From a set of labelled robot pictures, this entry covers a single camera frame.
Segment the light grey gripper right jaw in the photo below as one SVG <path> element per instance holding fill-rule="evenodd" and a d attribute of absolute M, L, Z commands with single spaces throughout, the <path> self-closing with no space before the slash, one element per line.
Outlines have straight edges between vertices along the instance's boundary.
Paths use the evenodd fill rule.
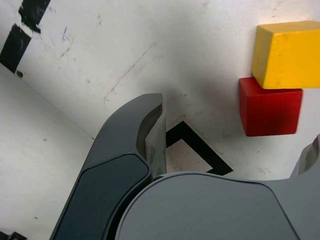
<path fill-rule="evenodd" d="M 125 210 L 117 240 L 317 240 L 320 140 L 305 147 L 287 179 L 249 181 L 171 173 Z"/>

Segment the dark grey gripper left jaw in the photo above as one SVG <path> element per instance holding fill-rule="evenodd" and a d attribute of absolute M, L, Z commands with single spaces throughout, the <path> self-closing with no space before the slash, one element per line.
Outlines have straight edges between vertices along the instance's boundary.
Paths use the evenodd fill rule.
<path fill-rule="evenodd" d="M 133 198 L 166 172 L 166 149 L 160 93 L 121 106 L 95 137 L 51 239 L 115 239 Z"/>

